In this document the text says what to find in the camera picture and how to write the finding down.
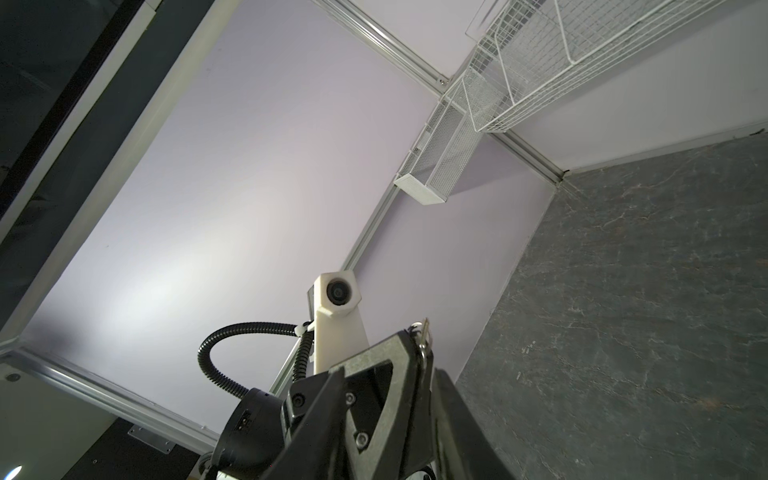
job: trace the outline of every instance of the white mesh container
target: white mesh container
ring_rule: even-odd
[[[473,88],[477,80],[472,73],[457,78],[440,99],[398,172],[395,185],[423,205],[448,200],[483,135],[473,127],[465,93],[465,88]]]
[[[725,0],[511,0],[463,81],[477,131],[502,132]]]

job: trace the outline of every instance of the gray marble surface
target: gray marble surface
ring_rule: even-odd
[[[458,380],[517,478],[768,478],[768,134],[568,178]]]

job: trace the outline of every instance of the light fixture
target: light fixture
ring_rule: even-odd
[[[18,467],[14,468],[8,474],[5,476],[5,480],[12,480],[18,473],[22,470],[22,466],[19,465]]]

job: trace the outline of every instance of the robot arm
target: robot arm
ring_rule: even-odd
[[[368,346],[351,271],[314,284],[315,374],[286,400],[251,389],[214,450],[239,480],[512,480],[445,371],[429,322]]]

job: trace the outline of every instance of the ceiling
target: ceiling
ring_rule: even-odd
[[[21,378],[9,382],[5,377]],[[0,363],[0,477],[18,465],[17,480],[57,480],[116,417]]]

